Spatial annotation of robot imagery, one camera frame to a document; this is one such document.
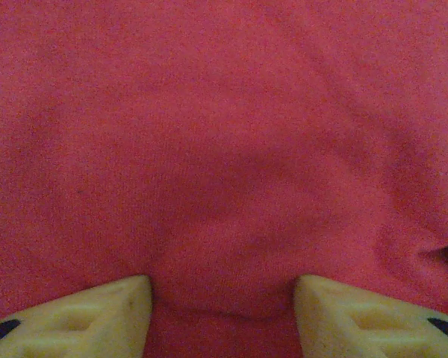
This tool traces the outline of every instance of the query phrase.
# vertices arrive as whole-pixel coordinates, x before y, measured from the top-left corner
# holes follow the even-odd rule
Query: beige plastic corner
[[[0,340],[0,358],[141,358],[151,311],[146,276],[87,289],[2,319],[21,324]]]
[[[294,309],[305,358],[448,358],[427,321],[448,315],[324,277],[301,276]]]

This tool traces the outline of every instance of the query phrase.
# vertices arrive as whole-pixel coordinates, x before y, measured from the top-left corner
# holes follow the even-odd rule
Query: red sweater
[[[301,274],[448,314],[448,1],[23,3],[0,317],[148,274],[146,357],[249,358],[301,356]]]

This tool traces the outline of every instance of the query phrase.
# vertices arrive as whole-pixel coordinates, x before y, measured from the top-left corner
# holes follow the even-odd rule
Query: yellow plastic object
[[[448,315],[313,275],[294,309],[305,358],[448,358],[448,337],[427,321]]]
[[[23,310],[0,358],[141,358],[152,311],[146,276],[128,277]]]

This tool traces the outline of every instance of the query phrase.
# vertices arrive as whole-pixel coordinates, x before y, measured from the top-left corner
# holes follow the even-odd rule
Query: red fabric
[[[148,274],[146,357],[300,357],[296,277],[448,313],[445,247],[448,1],[0,2],[0,317]]]

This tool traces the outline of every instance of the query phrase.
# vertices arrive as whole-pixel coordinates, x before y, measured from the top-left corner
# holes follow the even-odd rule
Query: textured cloth
[[[0,317],[148,274],[145,357],[300,357],[299,275],[447,257],[448,1],[0,2]]]

